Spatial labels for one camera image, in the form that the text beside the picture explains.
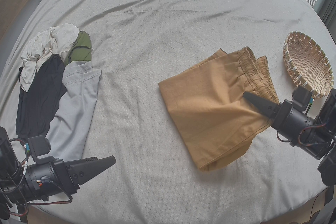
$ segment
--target gray pants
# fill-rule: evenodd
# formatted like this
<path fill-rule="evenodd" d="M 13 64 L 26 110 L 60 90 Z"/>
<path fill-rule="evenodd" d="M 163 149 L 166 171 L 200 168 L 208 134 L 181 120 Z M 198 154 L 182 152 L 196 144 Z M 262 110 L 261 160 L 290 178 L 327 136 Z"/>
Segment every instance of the gray pants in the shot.
<path fill-rule="evenodd" d="M 49 155 L 65 162 L 82 158 L 101 73 L 92 69 L 91 61 L 74 61 L 65 67 L 62 82 L 68 91 L 59 101 L 46 136 L 51 144 Z"/>

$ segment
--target wooden floor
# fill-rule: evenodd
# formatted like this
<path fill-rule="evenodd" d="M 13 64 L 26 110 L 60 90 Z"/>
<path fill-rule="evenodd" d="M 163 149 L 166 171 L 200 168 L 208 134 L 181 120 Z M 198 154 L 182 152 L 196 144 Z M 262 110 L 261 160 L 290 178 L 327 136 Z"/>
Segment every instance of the wooden floor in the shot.
<path fill-rule="evenodd" d="M 321 193 L 314 204 L 313 213 L 320 210 L 324 206 L 324 193 Z M 282 216 L 272 219 L 262 224 L 289 224 L 291 222 L 303 223 L 310 219 L 310 212 L 312 210 L 315 197 L 305 203 L 303 206 L 288 212 Z M 29 214 L 27 216 L 29 224 L 71 224 L 67 221 L 62 221 L 59 218 L 46 214 L 34 207 L 29 208 Z"/>

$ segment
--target white bed sheet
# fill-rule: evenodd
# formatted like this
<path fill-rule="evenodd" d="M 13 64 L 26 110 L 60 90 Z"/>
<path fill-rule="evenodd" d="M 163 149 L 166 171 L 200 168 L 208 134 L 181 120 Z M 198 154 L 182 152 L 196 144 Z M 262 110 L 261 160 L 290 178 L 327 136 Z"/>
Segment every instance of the white bed sheet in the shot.
<path fill-rule="evenodd" d="M 271 128 L 229 166 L 198 171 L 157 84 L 219 48 L 250 46 L 257 57 L 268 57 L 280 100 L 290 98 L 293 84 L 282 59 L 290 31 L 310 35 L 332 66 L 336 60 L 335 44 L 306 0 L 42 0 L 0 81 L 0 125 L 10 137 L 24 45 L 38 31 L 62 23 L 90 34 L 93 66 L 102 69 L 83 158 L 114 155 L 117 163 L 81 186 L 71 204 L 43 206 L 45 211 L 82 224 L 256 224 L 324 188 L 319 161 L 279 142 Z M 314 103 L 312 115 L 321 104 Z"/>

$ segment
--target clothing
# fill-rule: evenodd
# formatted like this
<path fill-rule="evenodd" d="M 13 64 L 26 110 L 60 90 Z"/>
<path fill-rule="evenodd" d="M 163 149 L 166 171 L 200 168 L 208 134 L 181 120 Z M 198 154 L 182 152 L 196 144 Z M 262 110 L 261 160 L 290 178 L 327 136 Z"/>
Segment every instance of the clothing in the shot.
<path fill-rule="evenodd" d="M 64 64 L 68 65 L 73 61 L 91 61 L 91 40 L 88 33 L 80 31 L 76 41 L 73 43 Z"/>
<path fill-rule="evenodd" d="M 19 138 L 47 135 L 59 100 L 67 91 L 62 83 L 64 69 L 61 57 L 53 54 L 36 73 L 29 91 L 20 88 L 16 117 L 16 134 Z"/>
<path fill-rule="evenodd" d="M 65 60 L 78 32 L 75 25 L 65 23 L 38 33 L 27 43 L 21 55 L 23 70 L 20 78 L 20 85 L 25 92 L 29 90 L 36 71 L 52 54 L 59 54 L 62 61 Z"/>
<path fill-rule="evenodd" d="M 74 61 L 65 67 L 63 84 L 67 92 L 59 101 L 47 138 L 49 155 L 69 160 L 81 159 L 95 109 L 102 71 L 93 70 L 92 62 Z"/>
<path fill-rule="evenodd" d="M 253 92 L 279 103 L 266 57 L 249 47 L 218 50 L 186 71 L 161 81 L 159 88 L 197 168 L 212 171 L 241 157 L 252 139 L 271 125 L 243 98 Z"/>

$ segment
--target folded tan pants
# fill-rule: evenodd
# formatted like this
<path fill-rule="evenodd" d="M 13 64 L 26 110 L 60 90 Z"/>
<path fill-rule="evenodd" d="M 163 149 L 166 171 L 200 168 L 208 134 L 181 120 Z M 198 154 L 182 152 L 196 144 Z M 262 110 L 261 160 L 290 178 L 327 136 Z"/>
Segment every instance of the folded tan pants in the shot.
<path fill-rule="evenodd" d="M 279 103 L 265 56 L 249 47 L 221 49 L 159 88 L 197 168 L 212 171 L 241 157 L 271 122 L 243 98 L 253 92 Z"/>

